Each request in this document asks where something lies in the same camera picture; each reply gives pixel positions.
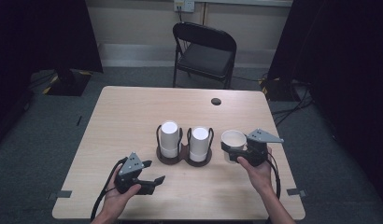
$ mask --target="wall outlet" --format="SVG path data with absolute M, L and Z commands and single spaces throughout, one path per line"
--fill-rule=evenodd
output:
M 194 12 L 194 1 L 191 0 L 174 0 L 174 11 Z

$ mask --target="cup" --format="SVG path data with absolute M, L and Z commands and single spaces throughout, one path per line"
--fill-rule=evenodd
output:
M 194 127 L 188 131 L 189 157 L 192 161 L 204 161 L 209 150 L 209 130 L 206 127 Z
M 179 147 L 179 128 L 177 124 L 168 120 L 161 125 L 160 129 L 160 151 L 166 158 L 175 158 Z
M 237 130 L 229 130 L 221 135 L 221 141 L 231 149 L 243 150 L 244 145 L 247 142 L 245 135 Z M 224 159 L 229 163 L 235 163 L 230 161 L 229 153 L 223 151 Z

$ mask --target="table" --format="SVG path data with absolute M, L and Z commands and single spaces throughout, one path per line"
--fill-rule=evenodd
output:
M 221 105 L 212 105 L 212 98 L 221 99 Z M 195 126 L 213 128 L 210 163 L 203 167 L 185 161 L 161 163 L 156 156 L 156 130 L 166 120 L 175 121 L 184 132 Z M 142 161 L 152 160 L 139 179 L 166 178 L 153 195 L 134 196 L 121 219 L 266 219 L 262 199 L 247 172 L 239 164 L 227 162 L 220 148 L 223 132 L 250 133 L 256 128 L 278 136 L 265 97 L 258 91 L 105 87 L 62 187 L 72 194 L 57 199 L 52 215 L 89 218 L 113 165 L 134 151 Z M 187 145 L 185 136 L 182 143 Z M 268 146 L 273 149 L 281 178 L 280 201 L 293 218 L 302 219 L 305 210 L 300 196 L 289 196 L 286 191 L 296 186 L 283 147 Z

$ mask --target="brown cup holder base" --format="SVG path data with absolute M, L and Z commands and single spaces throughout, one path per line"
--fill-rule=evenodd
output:
M 212 158 L 212 150 L 211 148 L 208 149 L 208 152 L 206 153 L 206 159 L 203 161 L 192 161 L 189 157 L 189 147 L 184 146 L 183 144 L 180 144 L 180 153 L 177 154 L 175 158 L 166 158 L 162 155 L 162 152 L 160 151 L 160 148 L 156 148 L 156 155 L 160 162 L 166 164 L 166 165 L 174 165 L 178 162 L 185 160 L 186 163 L 188 163 L 190 166 L 194 167 L 202 167 L 207 165 Z

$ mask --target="black folding chair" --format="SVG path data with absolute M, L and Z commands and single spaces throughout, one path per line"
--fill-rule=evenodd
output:
M 224 31 L 204 25 L 179 22 L 173 28 L 177 41 L 173 87 L 177 70 L 218 81 L 224 80 L 224 89 L 230 87 L 237 45 Z

